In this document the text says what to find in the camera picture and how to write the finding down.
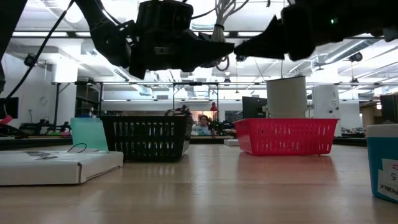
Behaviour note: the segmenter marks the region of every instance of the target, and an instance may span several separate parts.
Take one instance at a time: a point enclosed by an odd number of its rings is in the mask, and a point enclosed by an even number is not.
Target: person
[[[198,133],[200,136],[206,136],[206,135],[211,135],[211,131],[209,130],[209,127],[207,126],[208,123],[208,118],[206,115],[201,115],[199,117],[199,125],[196,125],[193,127],[192,131],[195,131]]]

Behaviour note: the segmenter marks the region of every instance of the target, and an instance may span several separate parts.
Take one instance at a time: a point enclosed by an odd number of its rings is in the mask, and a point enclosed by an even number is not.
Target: white paper
[[[398,161],[382,159],[383,181],[389,184],[398,185]]]
[[[384,171],[379,170],[379,181],[377,183],[377,192],[383,194],[391,199],[398,201],[398,185],[386,182],[386,176],[384,176]]]
[[[381,159],[383,164],[383,170],[390,170],[392,172],[398,172],[398,160],[393,159]]]

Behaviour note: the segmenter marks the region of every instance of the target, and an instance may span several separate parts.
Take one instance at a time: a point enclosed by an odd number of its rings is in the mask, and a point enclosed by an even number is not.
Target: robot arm
[[[0,56],[6,51],[27,0],[5,1],[0,7]],[[137,21],[115,24],[103,13],[100,0],[75,0],[90,27],[99,53],[113,65],[129,67],[131,75],[144,78],[147,70],[168,68],[192,72],[211,67],[211,61],[234,51],[237,55],[292,60],[309,57],[316,46],[340,42],[370,32],[398,37],[396,0],[289,0],[289,6],[260,35],[234,49],[230,43],[212,42],[190,28],[193,8],[174,0],[140,3]],[[0,67],[0,92],[4,72]]]
[[[243,56],[300,60],[315,47],[370,33],[386,41],[398,37],[396,0],[295,0],[260,35],[237,46]]]

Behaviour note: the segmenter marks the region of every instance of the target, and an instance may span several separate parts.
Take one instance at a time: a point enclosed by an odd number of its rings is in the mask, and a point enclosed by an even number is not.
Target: red plastic basket
[[[236,121],[242,151],[255,156],[329,154],[337,119],[267,119]]]

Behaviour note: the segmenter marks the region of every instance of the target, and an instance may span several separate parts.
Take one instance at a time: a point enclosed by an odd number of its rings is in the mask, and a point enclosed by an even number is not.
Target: blue container
[[[73,145],[85,143],[88,149],[108,151],[104,126],[99,118],[72,118]]]
[[[366,135],[372,193],[398,203],[398,124],[368,126]]]

